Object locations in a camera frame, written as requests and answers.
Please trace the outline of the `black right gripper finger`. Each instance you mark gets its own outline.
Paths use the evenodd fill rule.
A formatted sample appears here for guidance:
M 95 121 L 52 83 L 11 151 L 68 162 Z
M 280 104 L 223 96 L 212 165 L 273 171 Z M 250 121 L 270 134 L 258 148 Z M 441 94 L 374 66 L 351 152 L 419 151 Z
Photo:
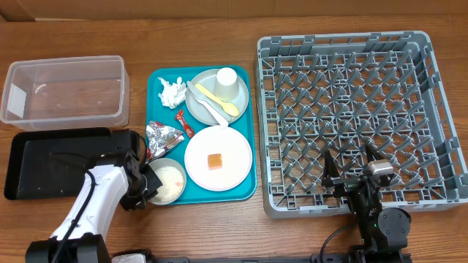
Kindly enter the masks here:
M 365 152 L 367 162 L 370 163 L 372 161 L 382 160 L 382 156 L 377 152 L 377 150 L 370 144 L 365 144 Z
M 329 150 L 324 152 L 324 168 L 321 179 L 321 186 L 325 188 L 333 187 L 333 182 L 340 178 L 339 171 Z

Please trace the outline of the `grey bowl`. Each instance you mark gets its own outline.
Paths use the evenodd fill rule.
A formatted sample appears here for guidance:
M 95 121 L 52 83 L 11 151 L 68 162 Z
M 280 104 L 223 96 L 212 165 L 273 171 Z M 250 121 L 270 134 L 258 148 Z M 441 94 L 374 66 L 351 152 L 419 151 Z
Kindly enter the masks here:
M 177 161 L 168 158 L 155 159 L 149 166 L 162 182 L 157 194 L 149 202 L 155 205 L 169 205 L 175 202 L 186 187 L 184 168 Z

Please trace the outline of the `white large plate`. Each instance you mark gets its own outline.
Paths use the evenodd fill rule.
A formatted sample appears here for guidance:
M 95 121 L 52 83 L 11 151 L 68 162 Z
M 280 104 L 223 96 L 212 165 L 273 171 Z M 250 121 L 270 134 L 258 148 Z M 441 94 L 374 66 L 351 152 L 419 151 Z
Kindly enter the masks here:
M 184 165 L 190 178 L 209 191 L 226 191 L 249 174 L 253 153 L 245 136 L 223 126 L 210 126 L 189 141 Z

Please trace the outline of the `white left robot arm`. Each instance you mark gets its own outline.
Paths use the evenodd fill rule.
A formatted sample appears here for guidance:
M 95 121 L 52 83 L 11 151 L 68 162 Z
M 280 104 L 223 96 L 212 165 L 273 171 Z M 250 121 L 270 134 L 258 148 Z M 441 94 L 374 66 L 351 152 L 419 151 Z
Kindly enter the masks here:
M 148 164 L 146 139 L 129 132 L 140 147 L 101 152 L 90 157 L 55 152 L 56 161 L 77 167 L 84 174 L 83 186 L 70 212 L 46 240 L 32 242 L 27 262 L 111 262 L 105 238 L 118 205 L 125 210 L 144 209 L 158 193 L 161 180 Z

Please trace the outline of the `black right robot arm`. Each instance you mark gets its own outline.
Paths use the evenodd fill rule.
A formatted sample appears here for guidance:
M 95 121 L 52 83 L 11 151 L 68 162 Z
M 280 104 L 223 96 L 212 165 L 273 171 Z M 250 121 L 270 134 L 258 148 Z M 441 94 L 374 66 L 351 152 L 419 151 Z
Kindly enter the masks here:
M 340 177 L 330 152 L 324 152 L 321 185 L 332 188 L 335 198 L 347 199 L 356 222 L 336 230 L 325 240 L 320 249 L 320 261 L 325 261 L 326 245 L 337 234 L 357 226 L 363 243 L 350 246 L 347 254 L 341 256 L 342 262 L 411 262 L 411 256 L 401 250 L 407 247 L 412 218 L 401 208 L 384 208 L 379 198 L 380 189 L 388 187 L 395 176 L 393 165 L 371 145 L 365 145 L 365 151 L 368 162 L 361 174 L 347 179 Z

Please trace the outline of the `grey dishwasher rack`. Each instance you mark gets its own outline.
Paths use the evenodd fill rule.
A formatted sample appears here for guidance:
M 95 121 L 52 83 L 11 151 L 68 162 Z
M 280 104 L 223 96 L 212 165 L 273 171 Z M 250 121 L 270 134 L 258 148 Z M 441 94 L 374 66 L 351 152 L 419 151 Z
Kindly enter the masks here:
M 367 145 L 394 168 L 384 206 L 420 212 L 467 202 L 467 165 L 427 33 L 263 37 L 256 73 L 268 216 L 347 213 L 345 199 L 321 185 L 323 155 L 353 178 Z

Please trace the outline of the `silver foil wrapper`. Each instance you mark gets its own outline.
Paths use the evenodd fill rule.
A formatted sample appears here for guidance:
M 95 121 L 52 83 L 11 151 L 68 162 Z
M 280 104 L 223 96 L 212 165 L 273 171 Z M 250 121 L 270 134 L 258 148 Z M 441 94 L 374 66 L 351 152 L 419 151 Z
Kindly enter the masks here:
M 146 126 L 148 149 L 152 159 L 158 159 L 184 141 L 183 132 L 157 121 L 149 121 Z

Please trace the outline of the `red sauce packet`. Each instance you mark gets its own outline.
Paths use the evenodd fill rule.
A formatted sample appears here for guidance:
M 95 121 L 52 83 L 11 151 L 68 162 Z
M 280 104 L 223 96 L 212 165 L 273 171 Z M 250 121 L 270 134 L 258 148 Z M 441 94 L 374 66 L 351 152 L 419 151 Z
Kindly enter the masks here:
M 175 119 L 182 125 L 188 138 L 192 138 L 195 135 L 193 128 L 184 119 L 184 111 L 182 109 L 177 112 Z

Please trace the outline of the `orange food cube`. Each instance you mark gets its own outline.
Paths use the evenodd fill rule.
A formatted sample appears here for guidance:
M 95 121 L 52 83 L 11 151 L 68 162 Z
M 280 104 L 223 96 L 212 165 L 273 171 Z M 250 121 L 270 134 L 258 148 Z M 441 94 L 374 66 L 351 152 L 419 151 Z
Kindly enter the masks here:
M 223 166 L 223 164 L 222 164 L 222 154 L 214 153 L 214 154 L 208 155 L 207 162 L 208 162 L 208 168 L 210 170 L 222 168 L 222 166 Z

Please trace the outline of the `crumpled white napkin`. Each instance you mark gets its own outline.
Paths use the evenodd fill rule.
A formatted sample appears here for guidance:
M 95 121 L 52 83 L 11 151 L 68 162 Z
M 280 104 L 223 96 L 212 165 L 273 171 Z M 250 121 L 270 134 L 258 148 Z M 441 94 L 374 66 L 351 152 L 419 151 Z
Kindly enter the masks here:
M 159 77 L 159 81 L 163 85 L 163 90 L 158 94 L 158 97 L 164 107 L 175 109 L 186 100 L 187 86 L 182 77 L 178 77 L 176 82 L 172 84 L 161 77 Z

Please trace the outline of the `black plastic tray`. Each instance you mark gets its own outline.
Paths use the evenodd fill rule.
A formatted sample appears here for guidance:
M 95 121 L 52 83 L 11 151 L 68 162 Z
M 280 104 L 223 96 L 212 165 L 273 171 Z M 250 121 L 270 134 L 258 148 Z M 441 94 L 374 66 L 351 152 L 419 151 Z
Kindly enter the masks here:
M 129 149 L 140 157 L 140 135 L 129 129 L 21 132 L 12 139 L 4 196 L 8 200 L 75 197 L 91 158 Z

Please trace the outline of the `teal serving tray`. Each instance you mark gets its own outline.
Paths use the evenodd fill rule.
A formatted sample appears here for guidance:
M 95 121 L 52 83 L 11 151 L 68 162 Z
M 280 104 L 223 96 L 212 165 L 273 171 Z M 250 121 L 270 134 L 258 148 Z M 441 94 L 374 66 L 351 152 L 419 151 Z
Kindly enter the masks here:
M 165 79 L 169 83 L 174 83 L 178 77 L 182 77 L 184 83 L 191 81 L 193 77 L 207 69 L 220 69 L 220 66 L 194 66 L 194 67 L 179 67 L 158 69 L 153 72 L 147 85 L 147 105 L 146 105 L 146 121 L 157 121 L 167 126 L 172 126 L 182 130 L 182 125 L 175 119 L 177 112 L 182 109 L 184 111 L 184 119 L 194 129 L 199 132 L 202 129 L 210 126 L 201 123 L 195 119 L 189 112 L 186 101 L 182 102 L 175 109 L 164 107 L 161 103 L 158 94 L 162 92 L 163 85 L 159 81 L 159 77 Z M 236 65 L 231 65 L 230 68 L 241 73 L 241 78 L 246 82 L 249 88 L 249 75 L 247 71 Z M 255 152 L 254 144 L 254 121 L 252 112 L 252 103 L 250 102 L 244 114 L 237 120 L 230 123 L 230 127 L 240 132 L 249 142 L 252 152 Z M 232 202 L 244 201 L 249 199 L 257 189 L 257 164 L 253 161 L 252 168 L 246 179 L 235 188 L 226 191 L 209 191 L 198 186 L 191 178 L 187 179 L 186 187 L 182 195 L 174 202 L 176 205 L 192 205 L 200 203 L 212 202 Z

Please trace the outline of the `grey small plate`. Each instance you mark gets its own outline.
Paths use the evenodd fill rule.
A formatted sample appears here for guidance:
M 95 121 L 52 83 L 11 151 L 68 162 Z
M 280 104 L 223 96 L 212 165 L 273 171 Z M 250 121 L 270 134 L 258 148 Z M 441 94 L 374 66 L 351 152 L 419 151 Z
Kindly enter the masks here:
M 194 85 L 201 84 L 221 101 L 233 103 L 239 110 L 239 115 L 235 117 L 227 114 L 222 107 L 212 99 L 209 99 L 205 95 L 201 96 L 201 98 L 205 99 L 209 105 L 228 121 L 228 123 L 232 123 L 237 121 L 247 109 L 250 98 L 249 88 L 246 82 L 241 78 L 240 72 L 236 72 L 237 80 L 232 85 L 220 84 L 219 78 L 217 77 L 218 71 L 219 69 L 207 69 L 193 77 L 191 82 Z M 195 99 L 194 94 L 189 89 L 186 90 L 186 105 L 192 116 L 201 123 L 210 126 L 219 124 L 205 106 Z

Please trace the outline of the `yellow plastic spoon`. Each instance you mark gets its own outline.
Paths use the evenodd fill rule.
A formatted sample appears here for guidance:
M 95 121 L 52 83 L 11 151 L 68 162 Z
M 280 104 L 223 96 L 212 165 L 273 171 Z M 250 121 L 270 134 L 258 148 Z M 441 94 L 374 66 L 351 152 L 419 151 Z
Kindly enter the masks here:
M 199 83 L 195 85 L 195 88 L 199 90 L 203 95 L 207 96 L 209 99 L 219 104 L 228 115 L 231 115 L 233 117 L 239 116 L 239 110 L 233 103 L 223 102 L 221 99 L 213 95 L 207 88 L 205 88 Z

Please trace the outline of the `clear plastic bin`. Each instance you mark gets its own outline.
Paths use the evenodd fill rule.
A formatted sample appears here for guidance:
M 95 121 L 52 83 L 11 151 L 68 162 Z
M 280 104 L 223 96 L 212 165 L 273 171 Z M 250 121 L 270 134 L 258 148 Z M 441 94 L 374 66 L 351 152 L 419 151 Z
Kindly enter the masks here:
M 1 121 L 24 131 L 120 127 L 129 122 L 129 75 L 120 56 L 16 61 Z

